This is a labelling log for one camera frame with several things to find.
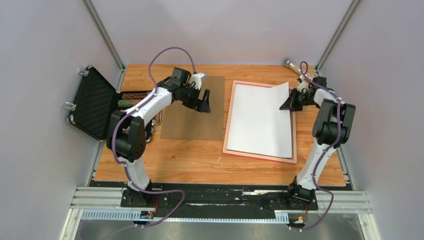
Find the brown cardboard backing board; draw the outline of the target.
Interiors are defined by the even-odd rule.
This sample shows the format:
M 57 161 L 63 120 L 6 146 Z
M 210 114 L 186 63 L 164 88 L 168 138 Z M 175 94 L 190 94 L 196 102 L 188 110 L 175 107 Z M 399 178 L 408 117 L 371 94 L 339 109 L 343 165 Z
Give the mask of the brown cardboard backing board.
M 225 77 L 209 76 L 202 90 L 209 89 L 210 113 L 198 112 L 175 101 L 165 108 L 162 139 L 222 141 L 224 138 Z

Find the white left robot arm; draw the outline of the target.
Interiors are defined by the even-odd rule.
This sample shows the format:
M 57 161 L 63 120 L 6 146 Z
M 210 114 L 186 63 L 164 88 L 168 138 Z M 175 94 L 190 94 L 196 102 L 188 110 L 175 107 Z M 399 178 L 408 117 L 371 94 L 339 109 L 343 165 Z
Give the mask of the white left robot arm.
M 140 206 L 149 206 L 154 194 L 142 159 L 148 123 L 175 101 L 197 112 L 210 113 L 210 90 L 202 90 L 207 79 L 205 73 L 190 73 L 176 67 L 171 76 L 155 82 L 154 89 L 141 102 L 125 111 L 112 113 L 106 146 L 112 151 L 115 162 L 122 165 L 127 186 L 135 191 L 133 198 Z

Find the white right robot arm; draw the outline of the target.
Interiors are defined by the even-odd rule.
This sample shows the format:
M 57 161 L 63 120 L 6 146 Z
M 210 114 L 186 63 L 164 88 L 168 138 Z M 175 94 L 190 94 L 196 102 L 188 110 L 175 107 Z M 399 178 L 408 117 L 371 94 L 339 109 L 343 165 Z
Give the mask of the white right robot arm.
M 356 106 L 344 102 L 327 88 L 325 77 L 312 79 L 301 76 L 280 110 L 302 111 L 305 106 L 316 106 L 319 111 L 312 128 L 313 147 L 300 173 L 287 188 L 286 204 L 292 209 L 307 206 L 315 198 L 318 180 L 326 163 L 351 134 Z

